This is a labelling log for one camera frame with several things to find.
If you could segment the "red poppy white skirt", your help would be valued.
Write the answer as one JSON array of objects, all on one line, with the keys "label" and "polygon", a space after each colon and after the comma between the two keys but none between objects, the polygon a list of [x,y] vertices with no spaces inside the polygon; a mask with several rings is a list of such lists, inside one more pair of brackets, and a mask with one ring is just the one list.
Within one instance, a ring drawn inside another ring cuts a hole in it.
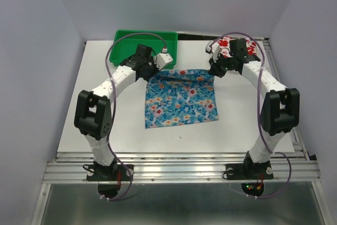
[{"label": "red poppy white skirt", "polygon": [[[236,37],[233,37],[233,36],[225,36],[216,42],[216,44],[219,45],[220,52],[222,55],[224,55],[224,57],[232,56],[230,53],[230,41],[233,41],[235,39]],[[248,37],[245,37],[245,41],[246,41],[246,48],[247,48],[248,55],[256,55],[257,54],[257,44],[254,41],[250,40]]]}]

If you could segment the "blue floral skirt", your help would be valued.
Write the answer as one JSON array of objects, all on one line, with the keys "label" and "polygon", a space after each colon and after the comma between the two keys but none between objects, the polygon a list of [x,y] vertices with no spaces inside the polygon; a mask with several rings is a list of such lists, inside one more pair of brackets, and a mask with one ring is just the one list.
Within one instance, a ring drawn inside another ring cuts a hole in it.
[{"label": "blue floral skirt", "polygon": [[160,71],[147,83],[144,116],[147,129],[217,121],[214,76],[202,69]]}]

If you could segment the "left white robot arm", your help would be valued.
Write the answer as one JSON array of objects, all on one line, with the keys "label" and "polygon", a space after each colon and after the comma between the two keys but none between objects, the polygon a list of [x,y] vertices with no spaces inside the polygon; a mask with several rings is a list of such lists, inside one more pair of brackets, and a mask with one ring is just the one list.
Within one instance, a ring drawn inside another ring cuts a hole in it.
[{"label": "left white robot arm", "polygon": [[85,170],[110,180],[117,175],[117,158],[108,143],[116,112],[116,99],[129,85],[142,78],[151,79],[164,65],[155,63],[154,50],[139,44],[134,54],[124,59],[108,79],[96,88],[82,90],[77,97],[74,126],[87,139],[94,155],[93,165]]}]

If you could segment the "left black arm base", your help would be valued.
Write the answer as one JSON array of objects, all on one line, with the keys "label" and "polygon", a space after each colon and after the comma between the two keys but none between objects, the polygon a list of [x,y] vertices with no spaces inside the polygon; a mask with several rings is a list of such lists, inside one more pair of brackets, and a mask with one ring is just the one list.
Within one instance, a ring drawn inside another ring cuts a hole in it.
[{"label": "left black arm base", "polygon": [[82,168],[86,171],[86,181],[88,182],[121,182],[129,181],[130,173],[133,173],[134,165],[127,164],[126,169],[121,164],[113,162],[110,166],[103,166],[96,162],[84,164]]}]

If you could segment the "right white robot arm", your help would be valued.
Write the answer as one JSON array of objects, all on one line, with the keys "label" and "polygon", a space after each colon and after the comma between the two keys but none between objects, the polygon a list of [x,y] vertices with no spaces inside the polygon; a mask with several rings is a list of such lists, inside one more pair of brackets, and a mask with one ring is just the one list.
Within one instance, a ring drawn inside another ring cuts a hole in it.
[{"label": "right white robot arm", "polygon": [[223,177],[228,180],[272,179],[271,155],[279,141],[299,123],[300,92],[276,80],[265,69],[264,59],[248,49],[244,38],[229,41],[228,56],[218,42],[208,43],[205,51],[210,55],[209,74],[223,77],[228,71],[235,71],[257,89],[259,136],[242,163],[225,166]]}]

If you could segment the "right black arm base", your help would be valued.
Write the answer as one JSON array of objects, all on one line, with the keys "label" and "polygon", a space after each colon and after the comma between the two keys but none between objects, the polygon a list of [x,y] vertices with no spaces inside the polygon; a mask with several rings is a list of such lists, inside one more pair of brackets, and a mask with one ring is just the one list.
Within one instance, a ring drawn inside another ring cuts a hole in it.
[{"label": "right black arm base", "polygon": [[272,180],[274,179],[270,161],[265,163],[230,163],[225,165],[223,178],[228,180]]}]

